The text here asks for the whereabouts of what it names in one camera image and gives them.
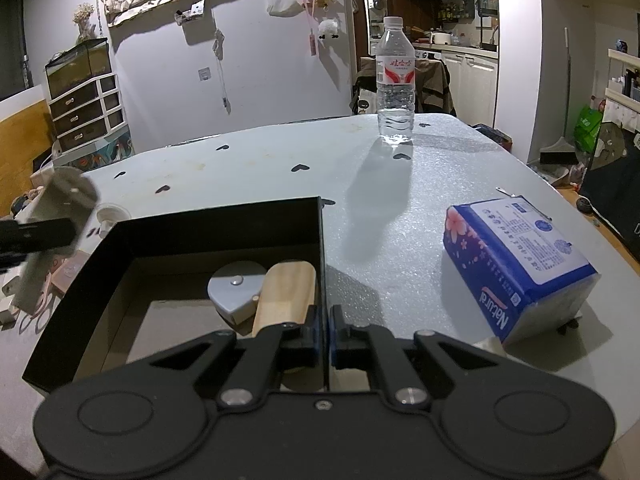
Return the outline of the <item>dried flower bouquet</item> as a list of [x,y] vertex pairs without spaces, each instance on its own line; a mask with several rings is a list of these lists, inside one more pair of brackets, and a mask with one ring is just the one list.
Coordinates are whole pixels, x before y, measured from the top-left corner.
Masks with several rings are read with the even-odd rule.
[[73,22],[78,28],[76,44],[96,39],[96,25],[91,21],[93,13],[94,6],[92,3],[88,2],[81,3],[74,11]]

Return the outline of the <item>wooden oval block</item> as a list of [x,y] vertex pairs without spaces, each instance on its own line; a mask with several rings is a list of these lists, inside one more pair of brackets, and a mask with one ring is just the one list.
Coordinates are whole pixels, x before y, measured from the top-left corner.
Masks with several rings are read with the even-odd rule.
[[[303,324],[308,307],[316,300],[317,274],[307,261],[285,261],[272,266],[265,274],[254,316],[252,336],[271,325],[291,322]],[[316,392],[321,389],[317,370],[287,370],[281,391]]]

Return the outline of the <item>white round cup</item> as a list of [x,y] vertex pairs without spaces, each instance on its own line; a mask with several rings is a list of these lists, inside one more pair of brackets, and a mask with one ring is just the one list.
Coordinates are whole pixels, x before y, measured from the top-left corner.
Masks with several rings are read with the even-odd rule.
[[102,204],[96,210],[96,221],[99,223],[99,237],[104,238],[117,223],[131,218],[127,209],[116,204]]

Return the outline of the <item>white drawer cabinet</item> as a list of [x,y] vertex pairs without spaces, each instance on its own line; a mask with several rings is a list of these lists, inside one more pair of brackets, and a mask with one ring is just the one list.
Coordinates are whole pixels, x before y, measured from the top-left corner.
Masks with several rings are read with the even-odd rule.
[[62,152],[104,138],[127,125],[115,73],[95,76],[48,101]]

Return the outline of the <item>black cardboard box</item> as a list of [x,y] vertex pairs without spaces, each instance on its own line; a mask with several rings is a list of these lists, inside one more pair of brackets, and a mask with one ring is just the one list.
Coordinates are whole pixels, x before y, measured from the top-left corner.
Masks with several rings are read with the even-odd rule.
[[195,209],[116,224],[52,314],[24,368],[24,382],[50,393],[99,373],[135,301],[204,299],[213,274],[235,261],[266,269],[307,261],[317,272],[316,303],[325,306],[320,198]]

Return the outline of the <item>clear plastic water bottle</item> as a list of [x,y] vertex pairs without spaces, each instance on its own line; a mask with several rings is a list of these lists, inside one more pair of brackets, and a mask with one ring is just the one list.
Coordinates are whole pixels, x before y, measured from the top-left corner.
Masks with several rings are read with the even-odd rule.
[[416,112],[416,54],[399,16],[386,16],[375,51],[378,133],[390,145],[409,143]]

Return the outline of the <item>white kitchen cabinet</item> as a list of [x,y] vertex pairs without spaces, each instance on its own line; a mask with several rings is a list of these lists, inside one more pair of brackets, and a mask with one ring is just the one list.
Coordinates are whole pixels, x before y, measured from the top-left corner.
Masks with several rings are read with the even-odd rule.
[[457,118],[470,126],[495,121],[498,61],[486,56],[444,52],[442,62],[450,75],[449,89]]

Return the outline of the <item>white round tape dispenser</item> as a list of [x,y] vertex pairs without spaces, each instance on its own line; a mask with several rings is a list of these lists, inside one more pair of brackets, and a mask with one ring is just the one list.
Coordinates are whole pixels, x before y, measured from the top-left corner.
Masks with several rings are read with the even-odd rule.
[[207,293],[220,316],[240,325],[257,310],[266,269],[253,261],[235,261],[218,269],[209,279]]

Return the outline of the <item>blue tissue pack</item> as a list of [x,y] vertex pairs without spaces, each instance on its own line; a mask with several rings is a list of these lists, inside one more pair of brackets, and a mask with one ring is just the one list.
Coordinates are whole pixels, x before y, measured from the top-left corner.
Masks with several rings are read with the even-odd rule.
[[521,195],[448,207],[442,242],[505,346],[570,322],[600,278]]

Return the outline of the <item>green bag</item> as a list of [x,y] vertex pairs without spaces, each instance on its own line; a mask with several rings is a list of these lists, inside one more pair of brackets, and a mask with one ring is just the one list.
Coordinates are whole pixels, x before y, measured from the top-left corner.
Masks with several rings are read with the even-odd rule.
[[597,135],[603,114],[600,110],[593,110],[584,106],[578,115],[573,136],[575,145],[582,151],[591,154],[596,146]]

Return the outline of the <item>glass terrarium tank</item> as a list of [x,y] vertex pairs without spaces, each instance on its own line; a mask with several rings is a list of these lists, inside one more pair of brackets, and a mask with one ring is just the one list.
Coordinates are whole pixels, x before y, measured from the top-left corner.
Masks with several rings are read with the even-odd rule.
[[96,76],[111,73],[106,38],[88,39],[61,52],[46,65],[49,96],[56,99]]

